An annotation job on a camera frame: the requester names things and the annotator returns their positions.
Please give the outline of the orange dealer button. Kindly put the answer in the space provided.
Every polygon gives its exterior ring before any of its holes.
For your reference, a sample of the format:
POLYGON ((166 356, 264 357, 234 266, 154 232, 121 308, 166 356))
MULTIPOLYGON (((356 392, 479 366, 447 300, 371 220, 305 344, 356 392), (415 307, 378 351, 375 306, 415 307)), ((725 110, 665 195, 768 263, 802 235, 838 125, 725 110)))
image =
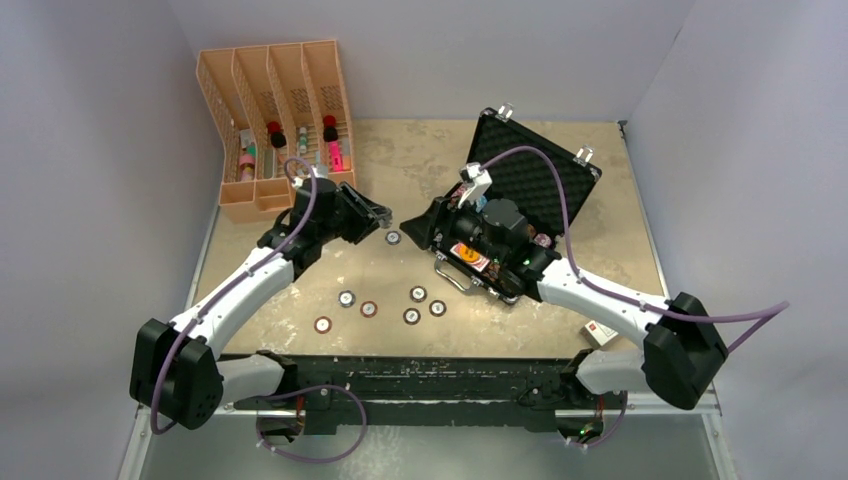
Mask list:
POLYGON ((475 263, 481 259, 481 255, 477 251, 469 248, 463 243, 458 244, 457 252, 459 257, 467 263, 475 263))

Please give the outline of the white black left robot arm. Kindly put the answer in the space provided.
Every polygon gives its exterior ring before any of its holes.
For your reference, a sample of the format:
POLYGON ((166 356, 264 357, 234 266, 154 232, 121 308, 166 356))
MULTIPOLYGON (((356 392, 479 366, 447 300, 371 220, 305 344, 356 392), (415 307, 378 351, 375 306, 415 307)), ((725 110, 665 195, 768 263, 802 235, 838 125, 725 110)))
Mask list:
POLYGON ((326 178, 297 189, 248 257, 221 285, 172 320, 148 320, 138 331, 130 397, 150 418, 195 430, 228 403, 261 397, 284 409, 297 399, 297 367, 279 354, 225 360, 234 335, 272 297, 293 285, 336 239, 356 245, 392 223, 391 210, 345 182, 326 178))

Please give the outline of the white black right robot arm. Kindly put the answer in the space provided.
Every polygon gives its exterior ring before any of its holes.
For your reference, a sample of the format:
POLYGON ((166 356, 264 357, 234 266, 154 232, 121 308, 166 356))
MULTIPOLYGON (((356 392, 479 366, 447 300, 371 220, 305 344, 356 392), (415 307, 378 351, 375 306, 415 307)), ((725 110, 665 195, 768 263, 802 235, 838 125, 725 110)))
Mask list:
POLYGON ((438 197, 400 229, 418 248, 439 254, 502 297, 564 307, 639 347, 630 355, 587 354, 561 381, 563 397, 573 406, 614 390, 649 390, 691 410, 729 356, 699 299, 680 293, 666 300, 586 270, 574 272, 568 258, 536 243, 535 231, 511 200, 492 200, 476 211, 438 197))

